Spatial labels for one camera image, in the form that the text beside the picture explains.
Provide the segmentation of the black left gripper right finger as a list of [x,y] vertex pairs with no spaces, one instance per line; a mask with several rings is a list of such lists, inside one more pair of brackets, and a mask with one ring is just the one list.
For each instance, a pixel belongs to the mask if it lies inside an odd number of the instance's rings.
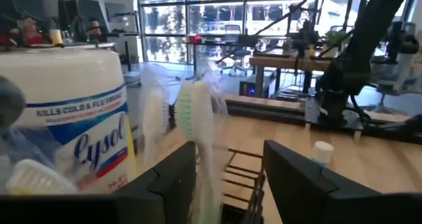
[[263,167],[283,224],[358,224],[379,193],[273,141]]

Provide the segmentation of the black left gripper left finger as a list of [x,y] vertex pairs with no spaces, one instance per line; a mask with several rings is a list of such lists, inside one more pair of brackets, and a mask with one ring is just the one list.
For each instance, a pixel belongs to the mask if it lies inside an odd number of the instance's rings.
[[174,193],[190,198],[196,179],[195,154],[195,144],[186,142],[115,193],[132,198]]

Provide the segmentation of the teal mouthwash bottle white cap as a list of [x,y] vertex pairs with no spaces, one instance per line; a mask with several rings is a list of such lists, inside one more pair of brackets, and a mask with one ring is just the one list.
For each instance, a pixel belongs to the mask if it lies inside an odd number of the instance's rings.
[[319,165],[327,167],[330,163],[333,152],[333,145],[328,142],[316,141],[313,146],[311,159]]

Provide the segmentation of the purple white toothbrush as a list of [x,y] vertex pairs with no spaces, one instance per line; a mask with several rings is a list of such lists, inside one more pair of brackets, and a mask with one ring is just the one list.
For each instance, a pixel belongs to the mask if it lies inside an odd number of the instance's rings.
[[141,82],[143,93],[140,102],[143,110],[140,125],[144,138],[142,167],[146,169],[156,163],[169,128],[169,91],[165,68],[144,66]]

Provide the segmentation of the black computer tower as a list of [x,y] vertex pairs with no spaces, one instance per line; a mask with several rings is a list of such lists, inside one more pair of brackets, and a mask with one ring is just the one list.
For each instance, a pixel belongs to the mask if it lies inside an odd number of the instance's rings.
[[254,97],[256,90],[256,82],[254,80],[241,80],[239,82],[239,95]]

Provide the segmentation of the wooden work table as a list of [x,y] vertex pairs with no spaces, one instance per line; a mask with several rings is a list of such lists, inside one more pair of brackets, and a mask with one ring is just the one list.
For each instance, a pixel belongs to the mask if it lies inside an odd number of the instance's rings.
[[273,67],[278,69],[294,69],[305,72],[302,94],[308,95],[314,70],[324,71],[328,68],[333,57],[294,57],[293,55],[275,55],[268,53],[254,54],[249,63],[255,68],[255,97],[261,98],[263,93],[264,69]]

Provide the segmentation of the white Lysol wipes canister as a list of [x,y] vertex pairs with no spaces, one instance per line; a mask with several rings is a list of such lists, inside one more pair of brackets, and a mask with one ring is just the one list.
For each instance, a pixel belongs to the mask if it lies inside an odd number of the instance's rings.
[[24,94],[13,124],[79,189],[113,192],[136,176],[127,89],[106,49],[30,49],[0,54],[0,76]]

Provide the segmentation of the green potted plant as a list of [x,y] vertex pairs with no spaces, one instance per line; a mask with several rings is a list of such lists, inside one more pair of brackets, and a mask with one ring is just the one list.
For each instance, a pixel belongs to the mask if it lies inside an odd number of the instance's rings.
[[325,33],[325,41],[328,48],[342,49],[349,39],[350,33],[345,30],[331,30]]

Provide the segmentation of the pale office chair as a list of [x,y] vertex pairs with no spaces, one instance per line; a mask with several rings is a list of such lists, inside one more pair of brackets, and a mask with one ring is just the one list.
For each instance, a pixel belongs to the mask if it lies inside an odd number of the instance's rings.
[[386,60],[377,80],[377,92],[381,93],[381,98],[374,112],[403,114],[387,107],[384,99],[386,96],[409,94],[416,85],[417,77],[411,71],[421,44],[415,32],[416,26],[412,22],[398,21],[390,25],[386,35]]

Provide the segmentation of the dark office chair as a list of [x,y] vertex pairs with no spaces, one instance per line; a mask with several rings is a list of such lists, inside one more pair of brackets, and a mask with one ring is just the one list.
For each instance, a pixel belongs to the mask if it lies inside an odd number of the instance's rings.
[[235,76],[237,71],[241,71],[247,76],[247,69],[244,67],[245,57],[249,56],[251,52],[246,47],[239,47],[239,36],[241,35],[241,28],[236,24],[226,24],[224,26],[225,37],[224,43],[227,45],[224,51],[226,58],[223,60],[225,66],[222,67],[220,73],[228,70],[229,76]]

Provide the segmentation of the person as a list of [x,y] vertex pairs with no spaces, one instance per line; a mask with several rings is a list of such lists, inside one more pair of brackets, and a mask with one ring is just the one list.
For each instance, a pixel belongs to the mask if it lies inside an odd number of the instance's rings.
[[87,31],[88,39],[92,41],[101,42],[102,41],[102,27],[98,22],[98,19],[95,17],[89,18],[90,26]]
[[32,18],[25,18],[18,32],[23,46],[40,45],[47,42],[45,36],[38,30],[36,21]]

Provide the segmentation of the yellow cup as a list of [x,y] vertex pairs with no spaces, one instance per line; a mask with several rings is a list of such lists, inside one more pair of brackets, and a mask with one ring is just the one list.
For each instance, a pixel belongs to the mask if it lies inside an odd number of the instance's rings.
[[62,33],[59,29],[51,29],[49,35],[54,46],[63,46]]

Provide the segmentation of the dark desk monitor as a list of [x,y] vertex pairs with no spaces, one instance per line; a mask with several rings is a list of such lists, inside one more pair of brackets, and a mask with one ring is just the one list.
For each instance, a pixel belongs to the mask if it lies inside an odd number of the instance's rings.
[[75,42],[86,42],[90,21],[96,19],[103,33],[108,33],[105,18],[98,1],[58,0],[59,24],[73,36]]

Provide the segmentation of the black aluminium table frame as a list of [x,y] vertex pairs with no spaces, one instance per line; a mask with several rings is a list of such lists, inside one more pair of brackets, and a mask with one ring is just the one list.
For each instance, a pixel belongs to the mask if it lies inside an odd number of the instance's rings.
[[371,136],[422,145],[422,115],[406,117],[368,112],[370,121],[364,126],[356,113],[346,111],[343,125],[330,125],[317,119],[317,108],[311,101],[288,102],[235,95],[228,95],[225,100],[230,115],[343,132],[354,135],[356,140]]

